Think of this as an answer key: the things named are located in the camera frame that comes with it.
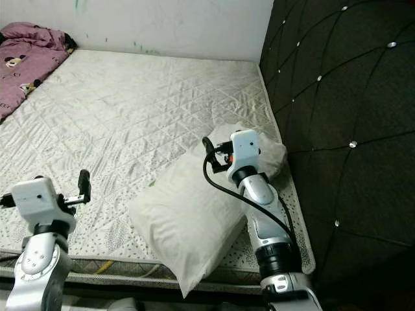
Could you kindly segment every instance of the pink blanket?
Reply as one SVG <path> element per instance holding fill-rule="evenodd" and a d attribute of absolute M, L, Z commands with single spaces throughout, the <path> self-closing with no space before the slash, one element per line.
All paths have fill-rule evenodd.
<path fill-rule="evenodd" d="M 69 56 L 74 44 L 65 32 L 30 23 L 11 23 L 0 31 L 0 120 Z"/>

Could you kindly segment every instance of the dark tufted headboard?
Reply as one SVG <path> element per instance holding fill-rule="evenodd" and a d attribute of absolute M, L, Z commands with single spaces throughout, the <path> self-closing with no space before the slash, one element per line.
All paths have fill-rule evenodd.
<path fill-rule="evenodd" d="M 261 70 L 319 292 L 413 284 L 415 2 L 275 0 Z"/>

